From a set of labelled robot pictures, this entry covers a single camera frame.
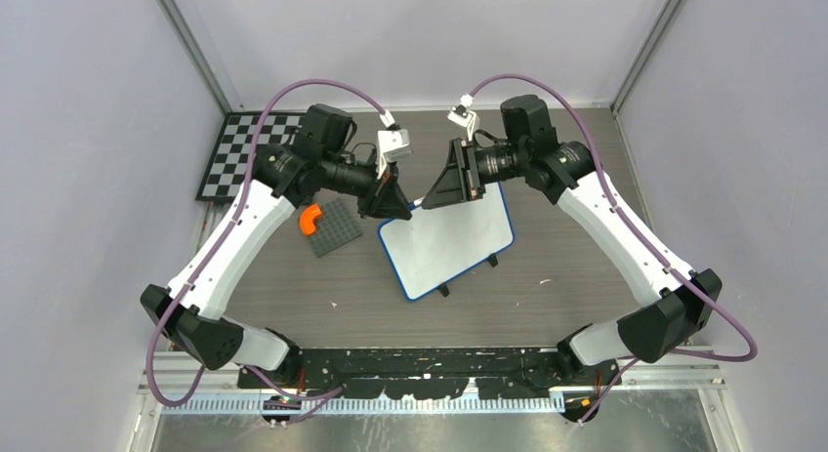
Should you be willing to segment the blue framed whiteboard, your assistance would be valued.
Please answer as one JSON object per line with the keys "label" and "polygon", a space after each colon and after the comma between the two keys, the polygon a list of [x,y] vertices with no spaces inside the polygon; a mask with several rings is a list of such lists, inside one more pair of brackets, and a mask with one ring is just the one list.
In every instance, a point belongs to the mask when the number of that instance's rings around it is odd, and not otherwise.
{"label": "blue framed whiteboard", "polygon": [[409,220],[389,219],[377,227],[380,244],[404,298],[409,302],[437,291],[481,264],[498,265],[497,255],[516,235],[503,187],[490,184],[480,200],[426,210],[411,209]]}

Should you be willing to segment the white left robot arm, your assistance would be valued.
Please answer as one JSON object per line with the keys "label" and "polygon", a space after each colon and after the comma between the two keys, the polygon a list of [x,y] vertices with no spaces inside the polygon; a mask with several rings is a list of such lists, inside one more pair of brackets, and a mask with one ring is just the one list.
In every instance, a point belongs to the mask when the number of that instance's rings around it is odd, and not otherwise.
{"label": "white left robot arm", "polygon": [[356,197],[361,217],[410,219],[396,166],[412,152],[409,135],[390,114],[381,118],[385,126],[365,161],[346,150],[352,116],[321,103],[308,108],[288,140],[258,147],[251,182],[204,246],[167,285],[142,293],[161,335],[209,370],[253,365],[274,386],[291,386],[300,363],[290,342],[227,317],[229,298],[272,234],[322,189]]}

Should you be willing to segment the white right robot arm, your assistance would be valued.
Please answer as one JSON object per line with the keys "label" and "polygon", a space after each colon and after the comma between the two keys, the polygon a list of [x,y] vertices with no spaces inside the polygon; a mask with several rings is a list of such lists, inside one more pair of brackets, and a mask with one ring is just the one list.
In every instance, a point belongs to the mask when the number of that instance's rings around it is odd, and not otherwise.
{"label": "white right robot arm", "polygon": [[546,103],[535,95],[500,105],[505,135],[483,146],[472,98],[462,97],[447,118],[464,128],[465,138],[450,141],[446,165],[424,198],[426,209],[480,200],[489,184],[522,178],[585,229],[619,270],[639,309],[602,324],[587,325],[558,343],[558,371],[570,384],[582,384],[610,359],[633,356],[654,363],[704,328],[711,308],[692,292],[711,300],[722,290],[711,269],[694,270],[677,260],[660,263],[651,247],[664,249],[634,213],[621,216],[625,202],[608,175],[598,170],[582,143],[563,143]]}

